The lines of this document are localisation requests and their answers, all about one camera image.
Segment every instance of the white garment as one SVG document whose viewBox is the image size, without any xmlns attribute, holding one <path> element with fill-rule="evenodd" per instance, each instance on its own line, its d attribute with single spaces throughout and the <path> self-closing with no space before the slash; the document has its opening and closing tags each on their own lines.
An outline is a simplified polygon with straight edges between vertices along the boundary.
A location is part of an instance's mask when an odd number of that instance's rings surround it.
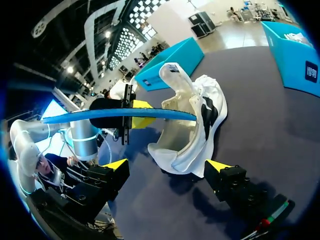
<svg viewBox="0 0 320 240">
<path fill-rule="evenodd" d="M 159 75 L 176 93 L 162 102 L 162 108 L 195 114 L 196 122 L 166 119 L 159 140 L 147 149 L 166 172 L 203 178 L 216 129 L 228 114 L 225 96 L 215 79 L 202 75 L 192 82 L 177 63 L 165 63 Z"/>
<path fill-rule="evenodd" d="M 109 95 L 112 99 L 121 100 L 125 97 L 126 85 L 132 85 L 132 91 L 135 92 L 137 89 L 137 82 L 132 78 L 130 82 L 124 82 L 122 79 L 116 82 L 116 84 L 110 89 Z"/>
<path fill-rule="evenodd" d="M 289 33 L 284 34 L 284 37 L 291 41 L 296 41 L 298 43 L 307 44 L 310 47 L 313 47 L 313 45 L 308 41 L 308 39 L 302 34 L 302 32 L 299 32 L 298 34 Z"/>
</svg>

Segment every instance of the white wall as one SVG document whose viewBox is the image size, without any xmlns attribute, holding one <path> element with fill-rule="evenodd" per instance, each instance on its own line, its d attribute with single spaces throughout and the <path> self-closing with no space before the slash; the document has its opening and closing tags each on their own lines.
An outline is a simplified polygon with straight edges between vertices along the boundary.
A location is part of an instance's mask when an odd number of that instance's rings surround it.
<svg viewBox="0 0 320 240">
<path fill-rule="evenodd" d="M 194 13 L 185 1 L 171 0 L 162 4 L 146 21 L 169 46 L 173 46 L 190 37 L 197 39 L 188 20 Z"/>
<path fill-rule="evenodd" d="M 129 71 L 132 68 L 138 69 L 139 67 L 135 63 L 135 58 L 142 58 L 140 52 L 148 56 L 152 46 L 156 46 L 157 43 L 162 43 L 163 39 L 160 38 L 158 34 L 154 35 L 150 40 L 145 42 L 141 47 L 131 53 L 126 59 L 124 59 L 114 70 L 107 70 L 104 73 L 104 77 L 100 79 L 99 83 L 97 82 L 94 86 L 94 92 L 99 93 L 103 89 L 109 90 L 116 82 L 121 79 L 124 75 L 119 71 L 121 66 L 125 66 Z"/>
<path fill-rule="evenodd" d="M 278 9 L 278 1 L 276 0 L 251 0 L 252 4 L 264 3 L 271 9 Z M 198 7 L 200 12 L 204 11 L 211 18 L 213 23 L 228 21 L 227 11 L 233 7 L 235 11 L 245 6 L 243 0 L 212 0 L 211 2 Z"/>
</svg>

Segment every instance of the ceiling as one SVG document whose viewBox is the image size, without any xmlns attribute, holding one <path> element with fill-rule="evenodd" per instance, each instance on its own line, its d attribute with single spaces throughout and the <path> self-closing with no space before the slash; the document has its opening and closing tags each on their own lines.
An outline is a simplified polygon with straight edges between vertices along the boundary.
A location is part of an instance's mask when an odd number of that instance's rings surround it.
<svg viewBox="0 0 320 240">
<path fill-rule="evenodd" d="M 54 87 L 68 95 L 86 88 L 84 83 L 89 88 L 93 86 L 106 68 L 102 60 L 108 62 L 117 32 L 127 23 L 136 3 L 137 0 L 23 1 L 16 9 L 19 28 L 13 30 L 17 37 L 7 85 L 11 96 L 18 91 L 28 98 L 30 91 L 50 93 Z"/>
<path fill-rule="evenodd" d="M 93 83 L 90 71 L 91 61 L 88 55 L 85 23 L 91 15 L 117 0 L 33 0 L 27 9 L 27 22 L 23 23 L 23 34 L 15 48 L 14 74 L 9 87 L 19 88 L 19 83 L 40 84 L 52 88 L 58 87 L 65 93 L 76 92 L 83 87 L 83 82 Z M 126 7 L 121 9 L 123 15 Z M 106 46 L 114 44 L 115 32 L 121 23 L 112 26 L 116 9 L 108 10 L 93 21 L 93 44 L 97 72 L 103 70 L 102 58 L 107 57 Z M 36 25 L 44 24 L 34 31 Z M 112 32 L 110 38 L 105 37 L 106 31 Z M 73 73 L 67 72 L 73 67 Z"/>
</svg>

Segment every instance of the gray table surface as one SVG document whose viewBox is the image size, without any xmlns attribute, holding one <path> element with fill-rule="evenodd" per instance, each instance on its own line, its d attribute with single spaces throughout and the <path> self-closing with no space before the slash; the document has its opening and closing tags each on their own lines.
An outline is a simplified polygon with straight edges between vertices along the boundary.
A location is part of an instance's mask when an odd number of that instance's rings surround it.
<svg viewBox="0 0 320 240">
<path fill-rule="evenodd" d="M 269 47 L 207 53 L 191 78 L 206 74 L 219 82 L 228 117 L 216 133 L 213 159 L 238 164 L 254 183 L 282 193 L 296 207 L 296 223 L 314 197 L 320 176 L 320 98 L 286 89 Z M 137 93 L 153 107 L 174 95 L 171 89 Z M 112 161 L 128 158 L 130 177 L 110 207 L 126 240 L 239 239 L 244 223 L 219 202 L 205 180 L 196 183 L 163 174 L 148 154 L 163 120 L 131 130 L 130 145 L 107 137 Z M 104 142 L 99 161 L 107 163 Z"/>
</svg>

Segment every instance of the robotic arm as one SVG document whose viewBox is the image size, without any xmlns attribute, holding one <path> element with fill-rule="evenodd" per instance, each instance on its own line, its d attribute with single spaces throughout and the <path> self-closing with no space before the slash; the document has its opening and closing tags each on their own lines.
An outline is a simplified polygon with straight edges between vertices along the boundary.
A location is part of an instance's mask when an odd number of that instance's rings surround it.
<svg viewBox="0 0 320 240">
<path fill-rule="evenodd" d="M 98 155 L 96 141 L 97 129 L 88 119 L 70 123 L 47 124 L 41 121 L 26 122 L 16 120 L 10 128 L 10 138 L 17 156 L 19 185 L 25 194 L 35 191 L 34 170 L 38 162 L 39 151 L 35 143 L 52 137 L 61 129 L 70 127 L 75 156 L 81 161 L 89 161 Z M 58 182 L 61 172 L 55 174 Z"/>
</svg>

